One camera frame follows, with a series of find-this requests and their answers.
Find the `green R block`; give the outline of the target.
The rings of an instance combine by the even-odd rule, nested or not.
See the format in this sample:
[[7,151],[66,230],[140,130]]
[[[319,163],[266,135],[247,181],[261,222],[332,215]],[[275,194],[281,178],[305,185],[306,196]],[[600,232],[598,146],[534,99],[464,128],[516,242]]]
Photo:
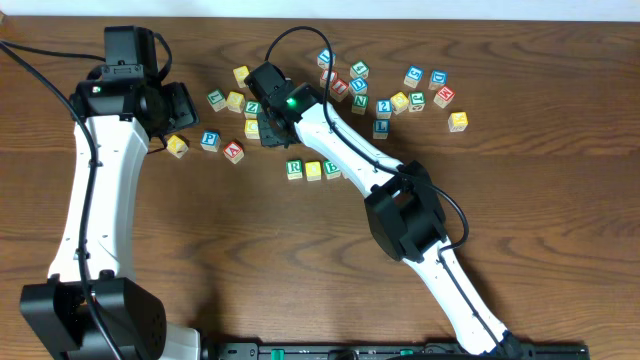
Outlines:
[[288,180],[296,180],[304,177],[301,160],[289,160],[286,162],[286,176]]

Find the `yellow O block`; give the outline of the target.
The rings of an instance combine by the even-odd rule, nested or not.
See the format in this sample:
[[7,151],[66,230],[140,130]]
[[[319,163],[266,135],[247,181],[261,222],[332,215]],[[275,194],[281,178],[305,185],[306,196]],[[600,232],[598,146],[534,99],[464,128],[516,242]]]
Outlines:
[[322,164],[319,161],[305,163],[305,174],[308,181],[318,181],[322,178]]

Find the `green B block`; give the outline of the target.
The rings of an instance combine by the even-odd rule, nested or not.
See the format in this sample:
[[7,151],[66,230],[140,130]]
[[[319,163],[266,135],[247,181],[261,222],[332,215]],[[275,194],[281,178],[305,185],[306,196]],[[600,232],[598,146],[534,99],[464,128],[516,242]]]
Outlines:
[[327,180],[339,178],[342,176],[341,170],[330,160],[323,162],[323,169]]

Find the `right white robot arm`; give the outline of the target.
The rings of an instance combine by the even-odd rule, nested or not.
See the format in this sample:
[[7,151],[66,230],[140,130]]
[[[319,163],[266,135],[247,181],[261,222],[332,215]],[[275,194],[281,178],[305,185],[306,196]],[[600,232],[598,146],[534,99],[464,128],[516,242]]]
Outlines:
[[354,131],[308,84],[288,79],[253,85],[267,126],[267,144],[301,143],[344,172],[364,197],[369,228],[380,248],[408,265],[440,305],[459,345],[471,355],[516,359],[522,348],[487,307],[456,259],[437,188],[422,165],[387,156]]

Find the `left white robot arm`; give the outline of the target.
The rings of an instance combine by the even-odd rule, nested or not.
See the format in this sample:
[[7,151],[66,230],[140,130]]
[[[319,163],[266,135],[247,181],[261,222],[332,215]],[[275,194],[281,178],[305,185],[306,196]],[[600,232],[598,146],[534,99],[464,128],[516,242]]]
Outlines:
[[135,281],[134,204],[151,136],[193,123],[186,88],[83,81],[76,167],[63,237],[43,284],[26,285],[20,312],[55,359],[203,359],[200,332],[168,322]]

